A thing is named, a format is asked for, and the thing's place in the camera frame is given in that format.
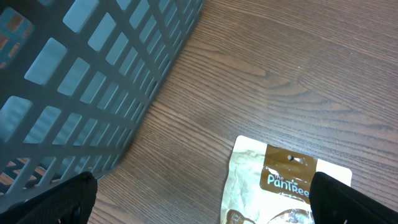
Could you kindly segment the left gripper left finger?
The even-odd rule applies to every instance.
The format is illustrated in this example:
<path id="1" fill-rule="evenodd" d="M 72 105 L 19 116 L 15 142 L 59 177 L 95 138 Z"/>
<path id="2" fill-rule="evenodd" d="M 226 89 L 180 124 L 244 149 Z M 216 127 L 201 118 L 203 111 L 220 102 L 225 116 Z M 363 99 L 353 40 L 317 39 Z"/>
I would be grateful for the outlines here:
<path id="1" fill-rule="evenodd" d="M 82 172 L 1 214 L 1 223 L 87 223 L 96 202 L 98 181 Z"/>

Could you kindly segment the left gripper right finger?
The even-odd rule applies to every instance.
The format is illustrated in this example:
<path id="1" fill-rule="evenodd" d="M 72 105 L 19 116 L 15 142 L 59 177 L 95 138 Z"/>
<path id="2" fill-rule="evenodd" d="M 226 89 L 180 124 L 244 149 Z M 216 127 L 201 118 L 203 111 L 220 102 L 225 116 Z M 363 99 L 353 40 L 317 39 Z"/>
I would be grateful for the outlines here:
<path id="1" fill-rule="evenodd" d="M 336 180 L 316 172 L 310 186 L 315 224 L 397 224 L 397 212 Z"/>

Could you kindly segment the beige snack bag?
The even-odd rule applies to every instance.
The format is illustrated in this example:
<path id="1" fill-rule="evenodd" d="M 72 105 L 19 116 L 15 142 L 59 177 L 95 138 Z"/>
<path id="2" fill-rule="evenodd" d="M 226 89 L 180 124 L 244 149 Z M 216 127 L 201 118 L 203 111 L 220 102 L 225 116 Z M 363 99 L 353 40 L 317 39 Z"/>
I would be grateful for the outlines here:
<path id="1" fill-rule="evenodd" d="M 324 172 L 350 185 L 348 168 L 238 136 L 229 160 L 221 223 L 313 223 L 310 184 Z"/>

